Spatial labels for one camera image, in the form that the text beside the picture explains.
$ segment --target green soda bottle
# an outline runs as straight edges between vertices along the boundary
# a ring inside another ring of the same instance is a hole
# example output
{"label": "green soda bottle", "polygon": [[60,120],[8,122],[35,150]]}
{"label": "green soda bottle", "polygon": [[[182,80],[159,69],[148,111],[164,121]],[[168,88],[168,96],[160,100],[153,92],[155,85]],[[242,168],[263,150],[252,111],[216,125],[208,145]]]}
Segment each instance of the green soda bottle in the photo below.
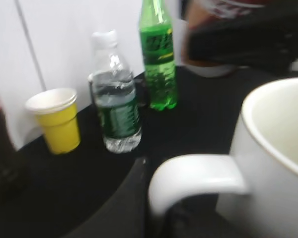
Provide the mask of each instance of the green soda bottle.
{"label": "green soda bottle", "polygon": [[177,104],[172,24],[163,0],[144,0],[139,29],[150,107],[172,109]]}

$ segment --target white wall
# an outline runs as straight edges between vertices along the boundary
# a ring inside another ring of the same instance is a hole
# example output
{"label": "white wall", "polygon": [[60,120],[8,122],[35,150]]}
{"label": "white wall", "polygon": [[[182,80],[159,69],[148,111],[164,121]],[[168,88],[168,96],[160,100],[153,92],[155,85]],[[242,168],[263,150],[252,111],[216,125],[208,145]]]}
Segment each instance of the white wall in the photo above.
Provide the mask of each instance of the white wall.
{"label": "white wall", "polygon": [[25,101],[42,91],[13,0],[0,0],[0,102],[17,148],[38,136]]}
{"label": "white wall", "polygon": [[[17,147],[38,135],[24,102],[44,89],[73,87],[78,107],[90,104],[87,76],[92,72],[90,35],[116,29],[119,47],[135,75],[143,72],[138,33],[142,0],[19,0],[20,10],[42,72],[41,87],[15,2],[0,0],[0,97]],[[174,19],[174,48],[180,64],[184,22],[179,1],[166,0]]]}

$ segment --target mug rim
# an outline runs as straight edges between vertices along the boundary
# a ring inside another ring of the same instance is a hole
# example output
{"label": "mug rim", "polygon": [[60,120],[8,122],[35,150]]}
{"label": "mug rim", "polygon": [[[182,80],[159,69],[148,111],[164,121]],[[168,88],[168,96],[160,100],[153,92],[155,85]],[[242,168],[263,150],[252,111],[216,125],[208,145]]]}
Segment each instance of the mug rim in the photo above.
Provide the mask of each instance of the mug rim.
{"label": "mug rim", "polygon": [[267,93],[271,93],[281,88],[288,87],[290,85],[298,84],[298,77],[296,78],[286,78],[273,82],[266,83],[256,89],[254,89],[248,96],[245,98],[242,109],[241,109],[241,118],[245,124],[249,134],[257,142],[257,144],[263,148],[267,153],[269,153],[274,159],[281,163],[286,169],[293,172],[298,176],[298,164],[292,161],[290,158],[278,151],[259,131],[257,128],[253,117],[252,112],[254,106],[258,99]]}

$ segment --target green bottle label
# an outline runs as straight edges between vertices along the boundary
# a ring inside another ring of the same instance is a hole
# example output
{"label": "green bottle label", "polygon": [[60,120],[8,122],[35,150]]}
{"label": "green bottle label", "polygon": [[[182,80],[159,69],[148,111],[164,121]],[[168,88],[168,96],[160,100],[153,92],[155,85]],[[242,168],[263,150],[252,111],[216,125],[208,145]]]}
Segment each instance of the green bottle label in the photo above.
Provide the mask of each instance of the green bottle label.
{"label": "green bottle label", "polygon": [[106,137],[122,139],[136,134],[140,129],[136,98],[115,107],[98,106],[98,113]]}
{"label": "green bottle label", "polygon": [[174,60],[170,25],[161,26],[155,31],[141,31],[140,38],[145,65],[158,65]]}

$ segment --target white mug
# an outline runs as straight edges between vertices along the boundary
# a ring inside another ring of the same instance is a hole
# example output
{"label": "white mug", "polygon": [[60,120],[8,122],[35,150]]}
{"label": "white mug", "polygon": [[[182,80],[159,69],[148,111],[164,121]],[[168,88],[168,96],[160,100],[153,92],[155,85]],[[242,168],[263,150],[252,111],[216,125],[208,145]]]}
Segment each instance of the white mug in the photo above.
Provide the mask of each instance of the white mug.
{"label": "white mug", "polygon": [[229,155],[166,161],[149,186],[155,218],[181,199],[220,193],[219,212],[255,238],[298,238],[298,78],[245,99]]}

